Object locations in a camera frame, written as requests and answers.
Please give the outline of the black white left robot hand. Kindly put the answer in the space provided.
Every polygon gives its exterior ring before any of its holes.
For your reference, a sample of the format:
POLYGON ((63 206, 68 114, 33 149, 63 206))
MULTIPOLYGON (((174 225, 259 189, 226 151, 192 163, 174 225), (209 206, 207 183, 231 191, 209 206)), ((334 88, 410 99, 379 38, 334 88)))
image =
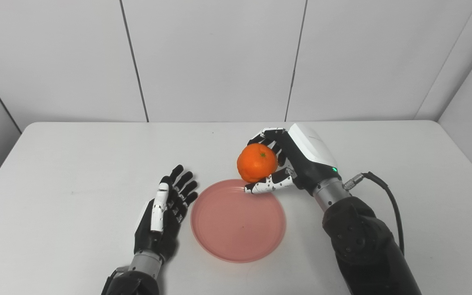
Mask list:
POLYGON ((134 234, 135 254, 150 251, 164 263, 175 255, 181 223, 198 198, 198 183, 193 176, 193 172, 178 165, 161 179, 134 234))

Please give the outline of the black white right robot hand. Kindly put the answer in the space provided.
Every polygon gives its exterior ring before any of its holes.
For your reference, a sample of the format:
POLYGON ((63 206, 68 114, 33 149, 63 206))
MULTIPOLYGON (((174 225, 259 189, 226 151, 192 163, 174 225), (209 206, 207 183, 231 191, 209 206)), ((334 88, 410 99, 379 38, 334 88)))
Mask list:
POLYGON ((269 193, 290 186, 311 193, 318 183, 341 179, 337 163, 321 137, 309 126, 295 123, 290 129, 264 128, 248 144, 272 144, 280 170, 268 172, 244 187, 248 194, 269 193))

